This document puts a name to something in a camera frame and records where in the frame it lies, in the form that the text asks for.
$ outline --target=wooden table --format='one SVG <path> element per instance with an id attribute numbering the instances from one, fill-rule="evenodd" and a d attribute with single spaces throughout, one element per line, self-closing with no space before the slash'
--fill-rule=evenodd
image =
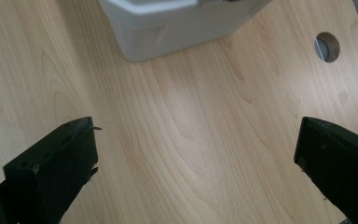
<path id="1" fill-rule="evenodd" d="M 329 32 L 341 52 L 320 60 Z M 100 171 L 62 223 L 338 223 L 293 157 L 304 116 L 358 133 L 352 0 L 273 0 L 238 32 L 126 61 L 97 0 L 0 0 L 2 166 L 93 116 Z"/>

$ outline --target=wood grain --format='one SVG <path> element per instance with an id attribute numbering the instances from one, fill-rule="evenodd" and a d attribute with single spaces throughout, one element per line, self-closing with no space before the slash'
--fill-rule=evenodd
<path id="1" fill-rule="evenodd" d="M 339 223 L 293 157 L 304 116 L 358 133 L 353 3 L 274 0 L 233 35 L 130 63 L 97 0 L 0 0 L 0 182 L 83 116 L 103 128 L 100 171 L 62 223 Z"/>

